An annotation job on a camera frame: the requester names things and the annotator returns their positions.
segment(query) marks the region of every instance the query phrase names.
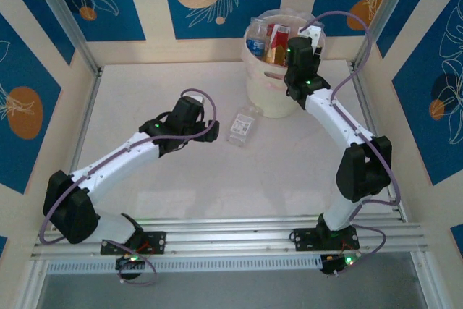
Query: black mounting plate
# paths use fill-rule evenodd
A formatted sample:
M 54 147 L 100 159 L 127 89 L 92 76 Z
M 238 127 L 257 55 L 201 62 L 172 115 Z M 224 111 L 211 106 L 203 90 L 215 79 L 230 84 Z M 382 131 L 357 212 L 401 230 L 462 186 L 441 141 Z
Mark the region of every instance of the black mounting plate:
M 144 247 L 140 250 L 141 255 L 163 255 L 166 248 L 165 232 L 145 232 L 143 231 L 143 240 L 149 243 L 150 247 Z M 109 242 L 102 242 L 100 255 L 125 255 L 127 251 L 119 249 Z
M 351 250 L 359 250 L 360 244 L 354 227 L 342 231 L 331 232 L 327 238 L 320 238 L 316 228 L 296 228 L 290 235 L 290 240 L 296 245 L 296 251 L 330 251 L 342 250 L 343 244 Z

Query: vent grille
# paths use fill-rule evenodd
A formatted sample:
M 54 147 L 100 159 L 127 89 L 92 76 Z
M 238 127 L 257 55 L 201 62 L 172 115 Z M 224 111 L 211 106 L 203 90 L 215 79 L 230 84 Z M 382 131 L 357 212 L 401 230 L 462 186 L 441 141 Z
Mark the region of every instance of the vent grille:
M 158 273 L 180 273 L 194 271 L 275 271 L 296 269 L 321 269 L 319 255 L 279 257 L 220 257 L 220 258 L 168 258 L 152 260 Z M 52 261 L 47 274 L 109 274 L 116 272 L 114 259 L 94 261 Z M 137 273 L 150 271 L 142 263 L 124 271 Z

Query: clear plastic container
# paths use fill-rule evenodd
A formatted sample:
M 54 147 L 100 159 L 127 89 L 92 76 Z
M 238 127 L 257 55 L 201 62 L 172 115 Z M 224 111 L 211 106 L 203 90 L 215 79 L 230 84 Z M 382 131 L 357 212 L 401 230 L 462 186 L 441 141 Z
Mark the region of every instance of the clear plastic container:
M 267 26 L 267 21 L 253 17 L 247 31 L 246 46 L 259 59 L 266 53 Z
M 245 106 L 238 110 L 230 126 L 227 140 L 233 145 L 243 146 L 249 140 L 251 132 L 255 131 L 260 112 L 254 106 Z

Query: plastic bucket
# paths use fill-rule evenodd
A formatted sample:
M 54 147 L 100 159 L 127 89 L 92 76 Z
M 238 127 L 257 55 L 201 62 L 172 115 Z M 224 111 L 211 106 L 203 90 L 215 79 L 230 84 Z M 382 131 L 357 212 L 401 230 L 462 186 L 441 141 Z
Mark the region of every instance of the plastic bucket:
M 264 18 L 269 23 L 278 23 L 291 27 L 290 38 L 296 36 L 298 29 L 307 22 L 306 19 L 285 14 Z M 289 116 L 296 111 L 299 104 L 286 95 L 286 85 L 283 81 L 286 67 L 265 63 L 256 58 L 246 47 L 246 38 L 247 30 L 241 53 L 241 59 L 245 63 L 247 71 L 247 97 L 251 103 L 262 109 L 265 117 L 276 119 Z M 322 34 L 319 45 L 323 47 L 324 44 L 325 38 L 324 34 Z

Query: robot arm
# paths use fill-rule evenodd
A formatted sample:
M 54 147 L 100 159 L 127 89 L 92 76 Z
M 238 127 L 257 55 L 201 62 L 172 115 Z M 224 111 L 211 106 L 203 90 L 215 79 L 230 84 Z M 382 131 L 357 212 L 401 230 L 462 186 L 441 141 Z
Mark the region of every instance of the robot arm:
M 320 215 L 313 231 L 295 230 L 294 233 L 300 239 L 306 239 L 306 242 L 299 243 L 304 245 L 301 250 L 341 250 L 343 240 L 351 241 L 352 247 L 358 249 L 360 246 L 356 230 L 350 225 L 350 217 L 362 201 L 378 194 L 391 183 L 386 170 L 364 139 L 375 146 L 389 166 L 392 147 L 387 137 L 375 137 L 336 98 L 331 98 L 331 86 L 317 75 L 320 52 L 313 51 L 311 43 L 311 38 L 303 37 L 292 38 L 288 42 L 288 70 L 284 77 L 288 87 L 286 94 L 323 125 L 344 155 L 336 174 L 340 194 Z
M 50 221 L 72 244 L 84 240 L 114 240 L 137 250 L 147 237 L 141 226 L 125 214 L 106 213 L 95 205 L 136 168 L 183 148 L 189 139 L 209 143 L 216 140 L 217 121 L 212 126 L 209 122 L 211 128 L 204 135 L 193 138 L 207 129 L 203 118 L 203 99 L 182 96 L 172 111 L 145 122 L 128 141 L 95 163 L 69 175 L 63 171 L 53 174 L 48 182 L 43 214 L 47 215 L 78 179 L 86 177 L 56 208 Z

